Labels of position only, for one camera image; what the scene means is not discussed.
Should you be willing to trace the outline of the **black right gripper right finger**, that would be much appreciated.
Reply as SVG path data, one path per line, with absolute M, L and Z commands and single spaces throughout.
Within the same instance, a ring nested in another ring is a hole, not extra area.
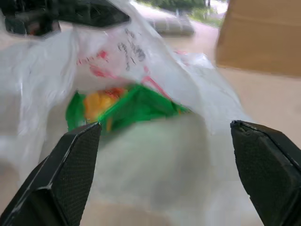
M 238 174 L 265 226 L 301 224 L 301 150 L 281 131 L 232 121 Z

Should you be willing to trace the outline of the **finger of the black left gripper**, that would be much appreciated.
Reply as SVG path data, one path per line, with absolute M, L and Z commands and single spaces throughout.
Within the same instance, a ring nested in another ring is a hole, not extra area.
M 130 22 L 130 16 L 108 0 L 57 0 L 56 18 L 95 28 Z

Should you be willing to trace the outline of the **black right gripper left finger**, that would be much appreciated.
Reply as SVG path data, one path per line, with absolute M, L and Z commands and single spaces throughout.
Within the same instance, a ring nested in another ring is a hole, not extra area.
M 29 174 L 0 217 L 2 226 L 78 226 L 90 193 L 102 127 L 65 133 Z

